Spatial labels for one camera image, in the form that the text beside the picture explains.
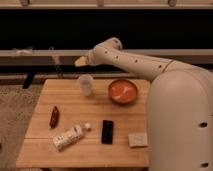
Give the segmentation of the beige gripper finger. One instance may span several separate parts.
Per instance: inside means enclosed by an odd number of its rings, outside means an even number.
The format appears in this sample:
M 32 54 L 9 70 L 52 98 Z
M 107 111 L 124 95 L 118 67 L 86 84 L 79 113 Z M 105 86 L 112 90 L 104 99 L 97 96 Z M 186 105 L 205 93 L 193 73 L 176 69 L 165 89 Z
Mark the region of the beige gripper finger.
M 76 67 L 82 67 L 82 66 L 87 66 L 88 63 L 87 63 L 87 58 L 85 56 L 81 56 L 79 57 L 75 62 L 74 62 L 74 65 Z

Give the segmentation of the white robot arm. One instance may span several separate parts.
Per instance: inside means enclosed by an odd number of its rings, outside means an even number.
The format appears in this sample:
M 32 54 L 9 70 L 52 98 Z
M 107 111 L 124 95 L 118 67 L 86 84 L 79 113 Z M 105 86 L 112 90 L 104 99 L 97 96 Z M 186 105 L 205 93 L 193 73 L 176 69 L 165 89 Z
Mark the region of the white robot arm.
M 213 74 L 173 59 L 125 52 L 107 39 L 75 65 L 112 65 L 151 83 L 147 98 L 149 171 L 213 171 Z

